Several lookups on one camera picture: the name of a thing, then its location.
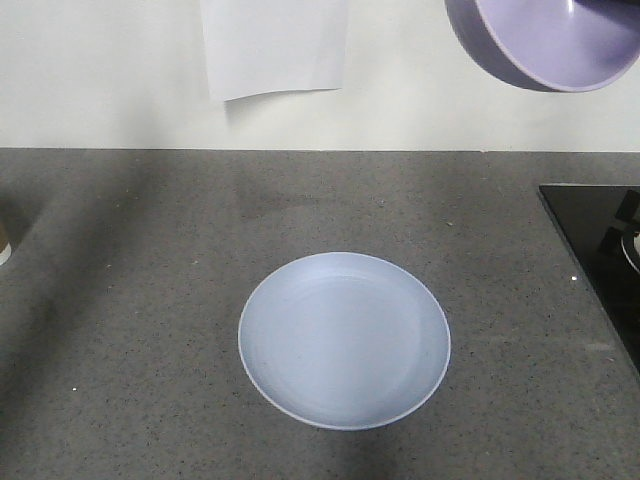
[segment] white plate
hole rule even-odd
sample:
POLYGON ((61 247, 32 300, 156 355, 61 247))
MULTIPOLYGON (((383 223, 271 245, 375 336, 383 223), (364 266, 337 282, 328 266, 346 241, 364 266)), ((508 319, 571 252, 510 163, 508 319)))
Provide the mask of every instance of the white plate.
POLYGON ((238 329, 249 378, 273 405, 317 427, 361 430, 419 408, 449 364, 431 292, 379 258, 301 258, 251 294, 238 329))

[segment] speckled countertop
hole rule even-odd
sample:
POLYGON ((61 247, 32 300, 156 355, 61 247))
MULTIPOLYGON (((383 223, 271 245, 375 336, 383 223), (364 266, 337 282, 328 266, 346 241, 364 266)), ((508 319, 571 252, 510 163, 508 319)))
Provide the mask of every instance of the speckled countertop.
POLYGON ((638 374, 537 187, 639 160, 0 150, 0 477, 637 480, 638 374), (301 424, 239 360, 257 283, 332 250, 407 269, 449 319, 442 386, 385 428, 301 424))

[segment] black stovetop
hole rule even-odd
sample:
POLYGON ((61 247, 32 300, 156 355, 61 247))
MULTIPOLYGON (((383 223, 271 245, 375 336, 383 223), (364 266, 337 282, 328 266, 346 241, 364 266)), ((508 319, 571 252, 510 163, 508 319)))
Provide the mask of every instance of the black stovetop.
POLYGON ((541 185, 540 191, 640 371, 640 274, 621 245, 623 232, 639 220, 640 186, 541 185))

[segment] wall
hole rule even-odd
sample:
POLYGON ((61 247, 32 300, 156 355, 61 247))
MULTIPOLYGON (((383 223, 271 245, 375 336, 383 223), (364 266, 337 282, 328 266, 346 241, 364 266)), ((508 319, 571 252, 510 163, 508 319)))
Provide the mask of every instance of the wall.
POLYGON ((519 90, 441 0, 351 0, 342 90, 221 103, 206 81, 198 0, 3 1, 2 147, 640 150, 640 64, 596 92, 519 90))

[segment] white paper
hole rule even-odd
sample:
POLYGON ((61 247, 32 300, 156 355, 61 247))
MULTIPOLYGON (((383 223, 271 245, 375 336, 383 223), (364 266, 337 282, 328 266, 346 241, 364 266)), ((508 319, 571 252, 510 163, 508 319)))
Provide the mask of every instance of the white paper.
POLYGON ((348 0, 201 0, 211 97, 342 86, 348 0))

